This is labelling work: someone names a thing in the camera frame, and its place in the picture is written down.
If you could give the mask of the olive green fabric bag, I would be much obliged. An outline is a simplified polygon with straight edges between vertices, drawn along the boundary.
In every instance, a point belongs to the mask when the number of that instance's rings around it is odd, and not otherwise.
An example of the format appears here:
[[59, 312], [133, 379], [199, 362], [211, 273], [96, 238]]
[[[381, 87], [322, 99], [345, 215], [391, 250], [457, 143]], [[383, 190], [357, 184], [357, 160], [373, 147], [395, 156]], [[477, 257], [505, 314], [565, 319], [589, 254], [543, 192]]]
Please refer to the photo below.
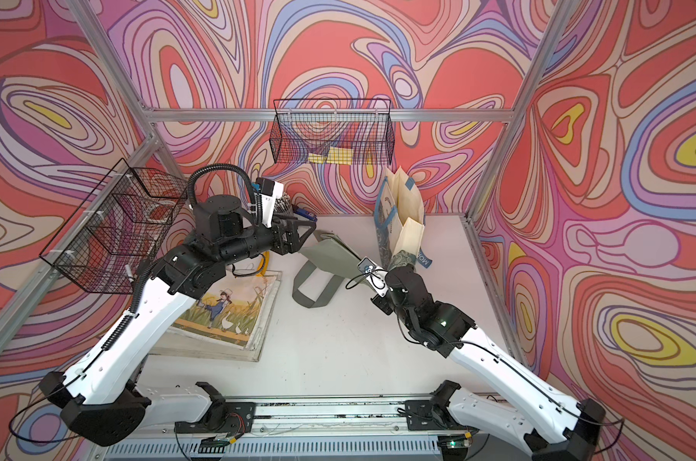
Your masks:
[[[369, 286], [365, 276], [359, 271], [359, 264], [363, 261], [341, 238], [333, 232], [315, 230], [313, 236], [317, 243], [300, 250], [300, 254], [307, 262], [296, 274], [292, 285], [292, 299], [305, 308], [326, 307], [335, 297], [340, 286], [354, 287], [359, 284]], [[332, 275], [328, 284], [319, 293], [316, 299], [308, 297], [301, 291], [301, 287], [316, 271]]]

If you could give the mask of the beige bag blue handles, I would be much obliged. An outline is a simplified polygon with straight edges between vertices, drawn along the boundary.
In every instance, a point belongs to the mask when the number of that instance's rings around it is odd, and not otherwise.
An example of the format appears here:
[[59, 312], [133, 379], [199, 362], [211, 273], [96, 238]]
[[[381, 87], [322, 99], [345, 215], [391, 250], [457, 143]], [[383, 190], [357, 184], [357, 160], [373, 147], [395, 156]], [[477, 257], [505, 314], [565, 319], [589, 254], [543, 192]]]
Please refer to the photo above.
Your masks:
[[405, 265], [430, 268], [422, 250], [425, 208], [413, 177], [402, 168], [385, 167], [373, 213], [381, 265], [386, 270]]

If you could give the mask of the white bag yellow handles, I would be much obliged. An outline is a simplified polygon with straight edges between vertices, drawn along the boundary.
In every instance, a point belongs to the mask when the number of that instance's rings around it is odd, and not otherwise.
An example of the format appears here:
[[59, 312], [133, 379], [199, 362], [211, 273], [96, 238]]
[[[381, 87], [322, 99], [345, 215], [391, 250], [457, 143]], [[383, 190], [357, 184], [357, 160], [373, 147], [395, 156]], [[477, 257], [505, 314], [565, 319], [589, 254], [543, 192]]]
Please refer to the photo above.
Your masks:
[[270, 253], [254, 262], [228, 266], [225, 277], [169, 328], [181, 338], [239, 351], [261, 347], [281, 285], [281, 273], [268, 268]]

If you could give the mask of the cream canvas tote bag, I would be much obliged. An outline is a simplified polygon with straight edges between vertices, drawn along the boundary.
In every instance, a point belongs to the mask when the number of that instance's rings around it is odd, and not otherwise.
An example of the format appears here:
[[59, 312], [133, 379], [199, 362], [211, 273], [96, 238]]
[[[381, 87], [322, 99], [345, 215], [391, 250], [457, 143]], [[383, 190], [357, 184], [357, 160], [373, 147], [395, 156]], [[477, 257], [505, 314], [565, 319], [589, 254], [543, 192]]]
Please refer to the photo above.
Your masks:
[[190, 357], [213, 360], [242, 360], [257, 362], [261, 357], [263, 344], [265, 343], [265, 337], [267, 336], [266, 331], [265, 336], [263, 337], [263, 342], [261, 343], [261, 347], [259, 347], [259, 349], [255, 351], [239, 351], [231, 348], [216, 347], [207, 342], [181, 338], [170, 333], [169, 328], [151, 349], [150, 353], [152, 355], [160, 355], [160, 357]]

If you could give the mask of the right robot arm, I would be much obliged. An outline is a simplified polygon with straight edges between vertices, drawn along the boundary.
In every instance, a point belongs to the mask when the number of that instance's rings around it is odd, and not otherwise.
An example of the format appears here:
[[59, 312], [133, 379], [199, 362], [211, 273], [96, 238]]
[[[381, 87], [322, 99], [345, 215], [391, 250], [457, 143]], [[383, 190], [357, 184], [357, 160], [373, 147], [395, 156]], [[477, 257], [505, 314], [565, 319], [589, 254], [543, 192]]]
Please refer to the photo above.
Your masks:
[[483, 378], [502, 398], [495, 403], [445, 380], [430, 397], [431, 420], [442, 428], [474, 428], [505, 441], [532, 460], [590, 460], [605, 424], [605, 409], [578, 401], [497, 346], [462, 310], [436, 301], [411, 267], [361, 270], [372, 301], [394, 315], [403, 338], [439, 353]]

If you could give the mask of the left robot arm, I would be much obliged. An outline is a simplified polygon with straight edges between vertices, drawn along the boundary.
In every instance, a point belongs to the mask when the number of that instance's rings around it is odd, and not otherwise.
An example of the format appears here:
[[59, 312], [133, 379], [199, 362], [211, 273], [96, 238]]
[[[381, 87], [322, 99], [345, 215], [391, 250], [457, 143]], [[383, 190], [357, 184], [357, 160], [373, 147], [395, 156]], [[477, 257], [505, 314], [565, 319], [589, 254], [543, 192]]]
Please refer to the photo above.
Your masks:
[[251, 180], [228, 163], [190, 175], [186, 196], [194, 230], [163, 257], [140, 265], [129, 308], [85, 357], [40, 382], [69, 431], [100, 447], [147, 426], [219, 431], [227, 420], [226, 401], [214, 386], [199, 381], [192, 387], [140, 388], [134, 374], [169, 327], [229, 268], [266, 252], [301, 250], [317, 224], [275, 211], [283, 189], [273, 180]]

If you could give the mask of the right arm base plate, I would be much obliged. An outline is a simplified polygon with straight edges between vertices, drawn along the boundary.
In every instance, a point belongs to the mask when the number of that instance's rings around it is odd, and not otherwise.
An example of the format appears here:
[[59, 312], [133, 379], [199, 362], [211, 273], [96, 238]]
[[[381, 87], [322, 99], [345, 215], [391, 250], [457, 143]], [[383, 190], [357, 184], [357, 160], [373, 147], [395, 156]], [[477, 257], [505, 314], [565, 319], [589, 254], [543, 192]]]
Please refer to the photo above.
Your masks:
[[397, 407], [397, 414], [406, 420], [409, 431], [464, 431], [477, 433], [478, 428], [463, 426], [452, 418], [447, 408], [430, 400], [407, 400]]

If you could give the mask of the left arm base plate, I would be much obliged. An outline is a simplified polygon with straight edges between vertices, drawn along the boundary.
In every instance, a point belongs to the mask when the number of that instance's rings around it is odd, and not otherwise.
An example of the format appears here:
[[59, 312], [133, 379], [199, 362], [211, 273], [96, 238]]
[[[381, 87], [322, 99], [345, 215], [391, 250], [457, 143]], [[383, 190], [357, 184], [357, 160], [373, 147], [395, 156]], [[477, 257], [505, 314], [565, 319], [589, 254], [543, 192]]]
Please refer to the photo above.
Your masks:
[[252, 430], [256, 403], [252, 401], [227, 401], [215, 403], [197, 422], [177, 422], [177, 434], [246, 434]]

